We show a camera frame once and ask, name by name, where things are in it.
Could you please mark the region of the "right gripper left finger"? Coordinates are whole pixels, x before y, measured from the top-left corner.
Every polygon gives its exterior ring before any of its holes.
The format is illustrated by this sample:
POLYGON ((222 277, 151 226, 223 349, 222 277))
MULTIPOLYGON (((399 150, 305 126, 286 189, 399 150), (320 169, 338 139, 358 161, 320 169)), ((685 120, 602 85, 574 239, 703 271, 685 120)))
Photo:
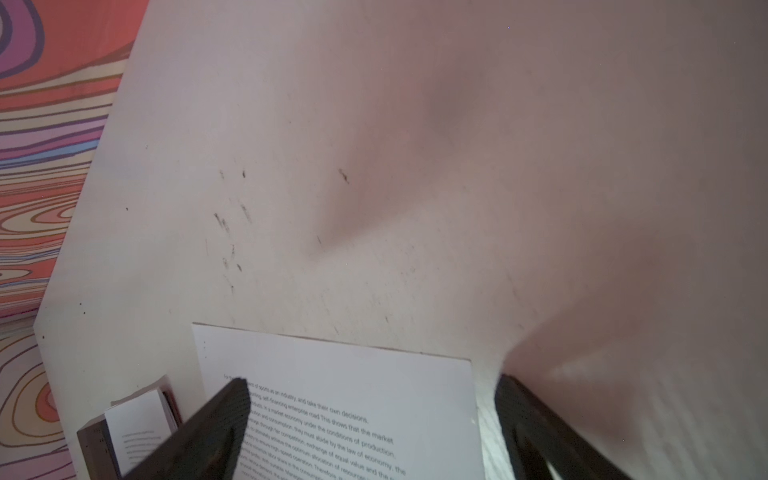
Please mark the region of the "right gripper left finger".
POLYGON ((232 480, 250 409, 247 381, 244 378, 230 380, 123 477, 127 480, 232 480))

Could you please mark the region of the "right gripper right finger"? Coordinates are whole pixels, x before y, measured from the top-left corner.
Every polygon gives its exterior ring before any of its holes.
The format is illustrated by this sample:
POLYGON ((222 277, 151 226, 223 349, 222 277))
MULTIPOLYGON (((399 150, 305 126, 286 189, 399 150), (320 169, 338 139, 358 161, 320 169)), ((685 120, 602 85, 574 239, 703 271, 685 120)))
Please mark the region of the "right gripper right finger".
POLYGON ((494 405, 517 479, 626 479, 517 378, 502 375, 494 405))

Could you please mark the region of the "printed paper sheet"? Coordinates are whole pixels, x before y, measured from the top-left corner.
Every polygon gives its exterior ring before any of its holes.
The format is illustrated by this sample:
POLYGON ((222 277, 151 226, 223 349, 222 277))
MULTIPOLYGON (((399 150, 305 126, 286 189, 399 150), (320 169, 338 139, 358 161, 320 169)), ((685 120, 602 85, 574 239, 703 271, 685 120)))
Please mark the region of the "printed paper sheet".
POLYGON ((182 423, 167 376, 113 402, 105 419, 121 477, 153 453, 182 423))
POLYGON ((204 389, 246 381, 238 479, 481 479, 466 359, 196 324, 204 389))

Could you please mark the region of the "orange black file folder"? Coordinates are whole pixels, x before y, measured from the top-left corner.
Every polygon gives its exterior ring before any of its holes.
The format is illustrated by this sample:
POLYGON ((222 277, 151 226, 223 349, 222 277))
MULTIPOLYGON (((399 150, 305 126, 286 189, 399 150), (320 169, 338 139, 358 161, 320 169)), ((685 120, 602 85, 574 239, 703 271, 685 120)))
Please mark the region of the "orange black file folder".
POLYGON ((77 432, 87 472, 92 479, 121 479, 105 413, 77 432))

